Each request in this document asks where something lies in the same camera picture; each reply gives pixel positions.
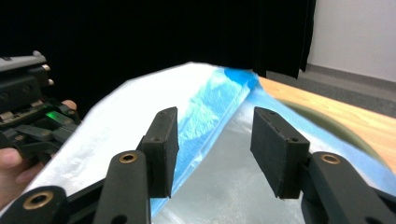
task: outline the gray baseboard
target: gray baseboard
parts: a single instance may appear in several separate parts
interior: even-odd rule
[[[396,83],[309,64],[298,79],[267,72],[267,78],[396,118]]]

